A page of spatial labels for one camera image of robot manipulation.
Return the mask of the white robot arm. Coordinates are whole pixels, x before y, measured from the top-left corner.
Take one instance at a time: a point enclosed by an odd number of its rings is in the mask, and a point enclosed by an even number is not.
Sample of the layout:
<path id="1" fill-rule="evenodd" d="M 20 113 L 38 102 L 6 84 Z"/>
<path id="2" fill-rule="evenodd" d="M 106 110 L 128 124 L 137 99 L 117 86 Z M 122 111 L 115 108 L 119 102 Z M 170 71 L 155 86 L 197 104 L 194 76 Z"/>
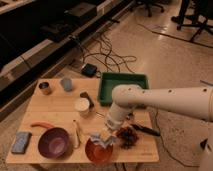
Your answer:
<path id="1" fill-rule="evenodd" d="M 213 122 L 213 87 L 142 89 L 134 84 L 118 85 L 112 90 L 106 127 L 110 131 L 118 130 L 126 116 L 139 105 Z"/>

